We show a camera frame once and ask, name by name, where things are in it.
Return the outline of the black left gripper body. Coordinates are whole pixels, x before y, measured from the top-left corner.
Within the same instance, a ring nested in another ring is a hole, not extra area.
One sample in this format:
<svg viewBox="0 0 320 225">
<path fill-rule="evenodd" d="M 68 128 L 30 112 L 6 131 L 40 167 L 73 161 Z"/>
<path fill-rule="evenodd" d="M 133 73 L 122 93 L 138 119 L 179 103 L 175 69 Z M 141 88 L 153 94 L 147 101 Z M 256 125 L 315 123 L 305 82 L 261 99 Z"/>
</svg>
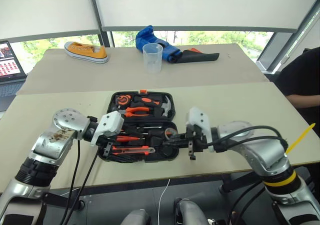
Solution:
<svg viewBox="0 0 320 225">
<path fill-rule="evenodd" d="M 117 135 L 107 137 L 100 135 L 98 137 L 98 156 L 101 159 L 118 159 L 119 157 L 113 154 L 113 145 L 116 143 Z"/>
</svg>

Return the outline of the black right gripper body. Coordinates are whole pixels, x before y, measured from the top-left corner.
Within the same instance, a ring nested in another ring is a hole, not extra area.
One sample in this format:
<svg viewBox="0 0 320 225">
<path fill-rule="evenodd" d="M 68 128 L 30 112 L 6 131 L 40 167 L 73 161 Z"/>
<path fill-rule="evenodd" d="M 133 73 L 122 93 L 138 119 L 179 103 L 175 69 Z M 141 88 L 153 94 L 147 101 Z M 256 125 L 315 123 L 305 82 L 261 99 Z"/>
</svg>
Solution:
<svg viewBox="0 0 320 225">
<path fill-rule="evenodd" d="M 186 138 L 189 159 L 195 161 L 195 153 L 203 152 L 203 150 L 208 148 L 207 138 L 202 128 L 198 125 L 187 125 Z"/>
</svg>

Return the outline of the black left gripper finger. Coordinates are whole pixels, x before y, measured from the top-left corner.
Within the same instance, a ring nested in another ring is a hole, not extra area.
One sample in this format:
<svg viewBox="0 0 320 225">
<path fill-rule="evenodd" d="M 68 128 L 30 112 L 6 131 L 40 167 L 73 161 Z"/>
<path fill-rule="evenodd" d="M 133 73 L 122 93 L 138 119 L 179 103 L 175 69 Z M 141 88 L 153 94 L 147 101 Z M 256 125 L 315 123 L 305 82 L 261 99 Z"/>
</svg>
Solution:
<svg viewBox="0 0 320 225">
<path fill-rule="evenodd" d="M 120 135 L 143 138 L 143 128 L 135 125 L 124 124 L 121 128 Z"/>
<path fill-rule="evenodd" d="M 119 148 L 125 148 L 125 147 L 142 147 L 145 145 L 144 140 L 130 140 L 130 141 L 116 141 L 114 143 L 114 146 Z"/>
</svg>

